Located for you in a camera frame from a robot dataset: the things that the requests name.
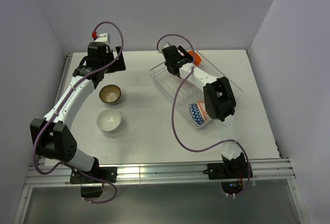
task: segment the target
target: gray floor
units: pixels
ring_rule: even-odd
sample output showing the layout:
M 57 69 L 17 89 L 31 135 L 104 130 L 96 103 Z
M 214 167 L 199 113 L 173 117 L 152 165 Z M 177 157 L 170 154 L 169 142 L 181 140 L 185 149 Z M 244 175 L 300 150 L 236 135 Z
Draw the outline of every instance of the gray floor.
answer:
M 78 187 L 33 190 L 28 223 L 299 223 L 286 180 L 257 181 L 227 199 L 220 183 L 120 186 L 110 203 L 81 201 Z M 103 197 L 112 193 L 107 187 Z

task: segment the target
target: orange object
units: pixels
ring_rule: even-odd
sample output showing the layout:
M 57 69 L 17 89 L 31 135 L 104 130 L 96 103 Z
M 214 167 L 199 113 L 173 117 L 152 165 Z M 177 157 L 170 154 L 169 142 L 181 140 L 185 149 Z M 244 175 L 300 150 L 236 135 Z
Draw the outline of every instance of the orange object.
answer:
M 194 56 L 194 53 L 192 51 L 188 51 L 188 53 L 189 55 Z M 201 62 L 202 62 L 201 57 L 197 53 L 195 53 L 195 65 L 199 66 Z

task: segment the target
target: white bowl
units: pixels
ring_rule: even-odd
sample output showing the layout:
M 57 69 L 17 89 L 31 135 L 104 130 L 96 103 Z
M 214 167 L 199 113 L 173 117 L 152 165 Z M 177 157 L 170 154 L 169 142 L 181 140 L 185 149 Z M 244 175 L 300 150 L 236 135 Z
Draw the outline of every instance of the white bowl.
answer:
M 122 118 L 118 111 L 115 109 L 106 109 L 98 115 L 96 124 L 100 130 L 109 132 L 115 130 L 121 120 Z

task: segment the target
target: red connector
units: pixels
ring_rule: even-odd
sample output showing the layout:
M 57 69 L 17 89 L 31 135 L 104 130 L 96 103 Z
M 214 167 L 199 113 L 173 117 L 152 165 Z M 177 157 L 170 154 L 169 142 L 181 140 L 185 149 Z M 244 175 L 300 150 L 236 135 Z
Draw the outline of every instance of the red connector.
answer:
M 94 39 L 94 41 L 96 40 L 96 38 L 97 38 L 97 32 L 96 31 L 92 32 L 92 38 Z

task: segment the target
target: bowl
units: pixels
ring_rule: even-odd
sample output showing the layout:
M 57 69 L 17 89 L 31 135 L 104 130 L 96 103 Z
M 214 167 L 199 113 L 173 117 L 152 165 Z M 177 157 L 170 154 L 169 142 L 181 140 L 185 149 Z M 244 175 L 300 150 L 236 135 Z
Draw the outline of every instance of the bowl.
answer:
M 106 104 L 114 104 L 121 95 L 122 91 L 116 85 L 107 85 L 99 93 L 100 99 Z
M 118 111 L 115 109 L 106 109 L 98 115 L 96 124 L 100 130 L 110 132 L 119 126 L 121 120 L 122 118 Z

